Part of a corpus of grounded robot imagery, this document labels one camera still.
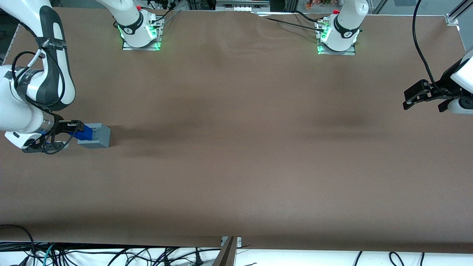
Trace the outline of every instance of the power cord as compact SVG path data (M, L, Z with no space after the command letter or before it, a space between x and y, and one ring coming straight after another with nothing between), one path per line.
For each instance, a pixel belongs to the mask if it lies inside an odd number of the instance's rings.
M202 264L204 264L204 262L202 261L201 259L201 254L199 252L199 249L198 248L195 248L195 263L194 265L195 266L201 266Z
M26 228L24 228L23 226L17 225L17 224L0 224L0 228L1 227L18 228L18 229L21 229L22 231L24 231L28 235L28 238L30 239L30 242L31 242L31 253L33 254L33 265L36 265L35 241L33 240L33 237L31 236L30 232Z
M151 23L155 23L155 22L158 22L160 20L162 20L169 12L171 12L171 10L173 10L172 8L168 9L166 13L164 13L164 15L162 15L160 18L156 19L156 20L152 20Z
M320 19L320 18L318 18L318 19L311 19L311 18L309 18L308 16L306 16L304 13L302 13L302 12L299 11L299 10L294 10L292 13L300 14L300 15L303 16L305 19L307 19L308 21L312 21L312 22L317 22L317 20Z
M424 63L425 70L427 71L427 74L429 75L429 78L430 78L430 82L434 85L435 89L438 92L440 92L441 94L443 94L444 96L451 96L451 94L448 92L448 90L447 90L447 92L444 92L437 86L437 83L435 82L434 76L432 75L432 72L430 71L429 64L427 64L427 60L425 59L424 54L420 50L419 44L417 43L417 36L416 36L416 32L415 32L415 23L416 23L416 18L417 18L417 11L419 10L419 6L420 6L421 2L422 2L422 0L417 1L417 4L416 4L415 9L414 9L414 14L412 16L412 37L414 39L414 45L415 45L415 48L417 50L417 53L419 53L420 59L422 59L422 62Z
M353 266L357 266L358 265L358 260L359 260L359 257L361 256L361 254L363 253L363 251L360 251L358 253L358 255L356 256L356 259L355 259L355 264L353 264Z
M290 23L290 22L287 22L287 21L282 21L282 20L279 20L279 19L267 18L267 17L264 17L264 18L265 18L265 19L272 20L272 21L281 22L281 23L284 23L284 24L296 26L296 27L311 29L311 30L314 30L314 31L324 31L324 30L322 30L322 29L317 29L317 28L314 28L314 27L307 27L307 26L303 26L303 25L299 25L299 24L294 24L294 23Z
M399 259L399 261L401 262L401 266L404 266L404 262L403 262L403 260L401 259L401 256L399 256L399 254L397 254L397 253L394 252L394 251L389 252L389 261L391 261L391 264L392 264L393 266L399 266L399 265L397 265L396 263L394 263L393 257L392 257L393 255L396 255L397 259ZM425 252L422 252L422 255L420 256L420 264L419 264L419 266L422 266L422 264L424 263L424 257L425 257Z

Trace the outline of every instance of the white surface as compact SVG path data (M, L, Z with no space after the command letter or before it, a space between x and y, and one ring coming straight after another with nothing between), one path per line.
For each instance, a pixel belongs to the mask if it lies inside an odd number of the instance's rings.
M134 249L132 252L140 252L142 249ZM107 251L118 252L120 249L107 249ZM163 248L153 248L150 250L153 258L157 258ZM173 253L170 258L193 252L194 248L180 248ZM203 261L215 259L218 251L201 252ZM357 251L312 251L312 250L265 250L265 249L239 249L237 251L235 266L246 266L257 263L255 266L352 266L357 256ZM365 251L361 255L358 266L390 266L389 252ZM398 252L404 261L405 266L417 266L420 262L420 253ZM68 257L79 266L106 266L114 255L88 255L73 253ZM23 252L0 252L0 266L10 266L20 263L25 258ZM126 256L118 257L112 266L123 266ZM186 260L180 260L173 265L189 265ZM130 263L130 266L145 266L146 261L137 259ZM426 253L424 266L470 266L473 265L473 254L441 254Z

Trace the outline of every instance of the blue block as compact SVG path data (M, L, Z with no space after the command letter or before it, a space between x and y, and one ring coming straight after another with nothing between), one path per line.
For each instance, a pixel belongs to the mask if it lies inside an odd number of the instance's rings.
M91 141L93 137L94 137L94 131L86 125L84 125L84 131L76 132L74 134L74 138L81 141Z
M92 140L77 140L77 144L89 149L108 148L110 145L110 128L102 123L90 123L86 124L86 126L93 131Z

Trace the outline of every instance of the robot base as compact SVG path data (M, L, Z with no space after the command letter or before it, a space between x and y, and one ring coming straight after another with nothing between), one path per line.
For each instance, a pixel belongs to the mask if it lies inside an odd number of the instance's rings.
M77 140L77 144L89 149L108 148L110 145L110 128L102 123L91 123L85 125L93 130L92 140Z
M148 45L143 47L130 46L125 40L123 40L122 50L126 51L159 51L161 49L161 40L163 38L163 27L164 18L152 25L154 29L150 29L150 34L156 35L156 39L152 40Z
M315 28L320 28L324 30L324 32L319 32L319 31L315 32L315 37L317 38L317 53L318 54L334 54L334 55L355 55L355 44L352 44L350 48L348 48L348 50L339 52L339 51L334 51L330 49L324 42L321 41L321 39L325 37L323 35L326 34L326 32L330 30L328 26L329 24L328 20L329 20L329 17L324 17L323 19L319 20L319 22L314 23Z

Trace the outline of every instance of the cable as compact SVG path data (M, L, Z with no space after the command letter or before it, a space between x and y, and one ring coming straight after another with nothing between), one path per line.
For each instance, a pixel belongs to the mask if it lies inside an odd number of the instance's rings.
M43 150L43 153L47 154L47 155L53 155L53 154L56 154L60 151L62 151L62 149L64 149L68 144L69 142L72 140L72 138L74 137L74 135L77 133L77 131L79 130L79 125L76 126L76 128L74 129L74 132L72 133L72 135L69 137L69 139L64 143L64 145L62 147L60 147L59 149L53 151L53 152L48 152L46 150ZM47 139L44 141L43 143L43 146L45 146L47 142Z
M38 49L38 51L36 51L35 55L33 56L33 58L31 59L31 61L28 63L28 65L26 65L27 67L31 67L33 66L33 64L36 62L36 59L38 59L39 55L41 54L41 49Z
M356 259L355 259L355 264L353 264L353 266L357 266L358 265L358 260L359 260L359 257L361 256L361 253L363 253L363 251L360 251L358 253L358 256L356 256Z
M422 266L422 264L424 263L424 256L425 256L425 252L422 252L422 255L420 256L419 266Z
M443 94L444 96L451 96L451 94L448 91L447 93L445 93L437 86L437 83L434 80L434 76L432 75L432 72L430 71L429 64L427 64L427 60L425 59L424 54L422 54L422 51L419 48L419 44L417 43L417 36L415 33L415 22L416 22L416 17L417 17L417 11L419 10L419 6L421 2L422 0L419 0L417 2L417 5L415 6L415 9L414 9L414 14L412 16L412 37L414 39L415 49L417 50L417 53L419 53L420 59L422 59L422 62L424 63L424 66L425 66L425 70L427 71L427 74L429 75L430 82L434 85L435 89L441 94Z
M156 20L152 20L151 23L155 23L155 22L158 22L160 20L162 20L169 12L171 12L171 10L173 9L169 9L166 13L164 13L164 15L162 15L160 18L156 19Z
M118 252L112 260L107 264L107 266L110 266L114 260L116 260L121 254L125 253L128 250L128 248L123 249L122 251Z
M18 59L24 55L24 54L35 54L34 52L30 52L30 51L23 51L19 54L17 54L15 56L15 58L13 59L13 63L11 64L11 76L13 77L13 79L15 80L17 78L16 74L15 74L15 67L17 66L17 61Z
M320 18L318 19L311 19L309 18L308 16L306 16L304 13L302 13L301 11L299 10L294 10L292 13L297 13L297 14L300 14L301 16L303 16L305 19L307 19L308 21L312 21L312 22L317 22Z
M290 23L290 22L286 22L286 21L282 21L282 20L278 20L278 19L267 18L267 17L264 17L264 18L265 18L265 19L272 20L272 21L277 21L277 22L281 22L281 23L284 23L284 24L296 26L296 27L311 29L311 30L314 30L314 31L324 31L324 30L322 30L322 29L313 28L313 27L307 27L307 26L303 26L303 25L299 25L299 24L294 24L294 23Z
M220 250L220 248L204 249L204 250L199 250L198 252L217 251L217 250ZM169 265L171 265L171 263L173 263L173 262L175 262L175 261L177 261L177 260L180 260L180 259L184 259L184 257L187 257L187 256L192 255L192 254L195 254L195 253L196 253L196 251L191 252L191 253L184 254L184 255L182 255L182 256L180 256L180 257L177 257L177 258L173 258L173 259L171 259L168 263L164 264L164 266L169 266Z
M27 235L28 238L30 239L31 242L31 252L33 253L33 265L36 263L36 251L35 251L35 243L33 240L33 237L31 236L30 232L24 228L23 226L17 225L17 224L0 224L0 227L14 227L23 230Z
M397 258L398 258L399 261L401 262L401 265L404 266L404 262L403 262L403 260L401 259L401 257L399 256L399 254L397 254L397 253L394 252L394 251L389 252L389 261L391 261L391 264L394 265L394 266L398 266L396 263L394 263L393 258L391 257L393 254L397 256Z
M46 260L48 259L49 253L51 252L51 249L53 248L53 246L54 246L54 243L49 246L48 250L44 254L43 266L46 266Z

